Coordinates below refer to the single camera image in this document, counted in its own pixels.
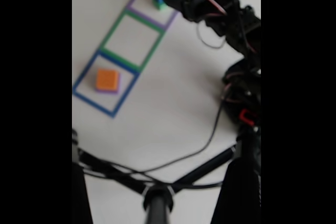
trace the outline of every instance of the blue tape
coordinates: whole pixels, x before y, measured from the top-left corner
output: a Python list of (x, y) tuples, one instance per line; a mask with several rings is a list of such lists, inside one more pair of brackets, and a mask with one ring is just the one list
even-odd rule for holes
[[(93, 65), (94, 61), (97, 59), (97, 57), (100, 56), (112, 63), (114, 63), (115, 65), (127, 70), (128, 72), (130, 72), (131, 74), (133, 74), (133, 79), (131, 81), (131, 83), (128, 85), (127, 89), (125, 90), (124, 94), (121, 96), (121, 98), (119, 99), (117, 105), (114, 107), (114, 109), (112, 111), (107, 110), (106, 108), (102, 107), (101, 105), (95, 103), (94, 101), (88, 99), (87, 97), (85, 97), (84, 95), (78, 93), (76, 91), (76, 89), (78, 88), (78, 85), (81, 83), (81, 81), (83, 80), (83, 78), (85, 77), (85, 75), (87, 74), (87, 72), (89, 71), (89, 69), (91, 68), (91, 66)], [(111, 58), (110, 56), (108, 56), (107, 54), (105, 54), (104, 52), (98, 50), (93, 57), (90, 59), (90, 61), (88, 62), (88, 64), (85, 66), (85, 68), (83, 69), (82, 73), (79, 75), (77, 81), (75, 82), (75, 84), (72, 87), (72, 93), (78, 97), (79, 99), (87, 102), (89, 105), (95, 107), (96, 109), (100, 110), (101, 112), (104, 112), (105, 114), (111, 116), (111, 117), (115, 117), (117, 112), (119, 111), (119, 109), (121, 108), (122, 104), (124, 103), (124, 101), (126, 100), (128, 94), (130, 93), (131, 89), (133, 88), (134, 84), (136, 83), (138, 77), (139, 77), (140, 73), (137, 72), (136, 70), (130, 68), (129, 66)]]

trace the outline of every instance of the purple tape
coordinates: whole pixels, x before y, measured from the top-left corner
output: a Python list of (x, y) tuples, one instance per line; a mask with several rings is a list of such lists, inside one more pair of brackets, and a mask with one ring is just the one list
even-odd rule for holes
[(134, 1), (135, 1), (135, 0), (130, 0), (129, 3), (127, 4), (127, 6), (126, 6), (126, 9), (128, 9), (128, 10), (130, 10), (131, 12), (137, 14), (139, 17), (141, 17), (141, 18), (143, 18), (143, 19), (145, 19), (145, 20), (151, 22), (152, 24), (154, 24), (154, 25), (160, 27), (160, 28), (163, 29), (164, 31), (166, 31), (166, 30), (170, 27), (170, 25), (172, 24), (174, 18), (175, 18), (176, 15), (178, 14), (177, 11), (174, 11), (174, 12), (172, 13), (171, 17), (169, 18), (168, 22), (167, 22), (166, 24), (162, 24), (162, 23), (156, 21), (155, 19), (153, 19), (153, 18), (151, 18), (151, 17), (148, 17), (146, 14), (143, 14), (143, 13), (141, 13), (140, 11), (134, 9), (134, 8), (132, 7), (132, 4), (134, 3)]

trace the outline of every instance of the orange cube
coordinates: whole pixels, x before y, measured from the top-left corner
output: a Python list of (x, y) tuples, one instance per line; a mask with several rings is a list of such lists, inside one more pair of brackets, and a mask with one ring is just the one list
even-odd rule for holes
[(102, 92), (117, 93), (120, 84), (120, 73), (115, 70), (98, 69), (96, 89)]

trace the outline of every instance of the black cylinder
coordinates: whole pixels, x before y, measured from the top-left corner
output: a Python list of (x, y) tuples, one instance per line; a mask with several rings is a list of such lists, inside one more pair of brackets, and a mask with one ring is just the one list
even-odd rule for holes
[(145, 224), (169, 224), (169, 207), (165, 197), (154, 196), (147, 206)]

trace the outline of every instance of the green tape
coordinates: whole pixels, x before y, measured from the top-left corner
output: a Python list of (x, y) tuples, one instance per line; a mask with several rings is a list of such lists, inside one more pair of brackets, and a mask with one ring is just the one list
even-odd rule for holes
[[(151, 29), (157, 31), (159, 33), (159, 37), (157, 38), (157, 40), (155, 41), (154, 45), (152, 46), (152, 48), (150, 49), (149, 53), (147, 54), (147, 56), (145, 57), (145, 59), (143, 60), (143, 62), (141, 63), (140, 66), (137, 66), (136, 64), (124, 59), (122, 56), (116, 54), (115, 52), (111, 52), (110, 50), (108, 50), (107, 48), (105, 48), (105, 45), (107, 43), (107, 41), (110, 39), (110, 37), (112, 36), (112, 34), (115, 32), (116, 28), (119, 26), (120, 22), (122, 21), (123, 17), (127, 15), (137, 21), (139, 21), (140, 23), (143, 23), (144, 25), (150, 27)], [(145, 66), (147, 65), (147, 63), (149, 62), (149, 60), (151, 59), (152, 55), (154, 54), (157, 46), (159, 45), (160, 41), (162, 40), (163, 36), (164, 36), (164, 30), (161, 29), (160, 27), (157, 27), (156, 25), (152, 24), (151, 22), (143, 19), (142, 17), (139, 17), (138, 15), (134, 14), (133, 12), (129, 11), (129, 10), (124, 10), (120, 16), (118, 17), (117, 21), (114, 23), (114, 25), (112, 26), (112, 28), (110, 29), (110, 31), (108, 32), (108, 34), (106, 35), (105, 39), (103, 40), (103, 42), (101, 43), (100, 46), (100, 50), (103, 51), (105, 54), (107, 54), (108, 56), (110, 56), (111, 58), (129, 66), (130, 68), (136, 70), (137, 72), (141, 72)]]

